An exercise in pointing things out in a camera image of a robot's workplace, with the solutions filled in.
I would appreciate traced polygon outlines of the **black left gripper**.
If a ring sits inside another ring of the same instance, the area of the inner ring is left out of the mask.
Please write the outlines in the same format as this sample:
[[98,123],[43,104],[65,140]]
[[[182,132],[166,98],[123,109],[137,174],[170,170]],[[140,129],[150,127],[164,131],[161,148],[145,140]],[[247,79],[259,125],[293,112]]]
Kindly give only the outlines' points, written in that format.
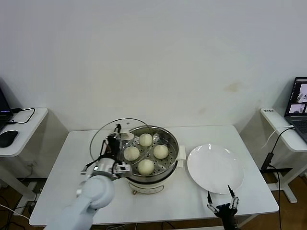
[[106,158],[117,158],[120,153],[120,132],[121,132],[121,124],[116,124],[114,129],[114,133],[112,135],[107,136],[107,147],[105,153],[103,154]]

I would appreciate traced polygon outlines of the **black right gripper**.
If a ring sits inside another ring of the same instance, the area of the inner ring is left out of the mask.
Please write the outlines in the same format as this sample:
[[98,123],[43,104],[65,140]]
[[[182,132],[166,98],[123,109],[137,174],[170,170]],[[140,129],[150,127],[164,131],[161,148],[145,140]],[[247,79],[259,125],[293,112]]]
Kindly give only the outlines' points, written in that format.
[[232,197],[231,203],[226,203],[214,207],[210,192],[207,191],[207,208],[210,209],[213,213],[215,213],[218,218],[222,220],[223,227],[225,230],[237,230],[238,227],[235,219],[235,214],[237,213],[239,198],[235,195],[231,187],[229,185],[227,186]]

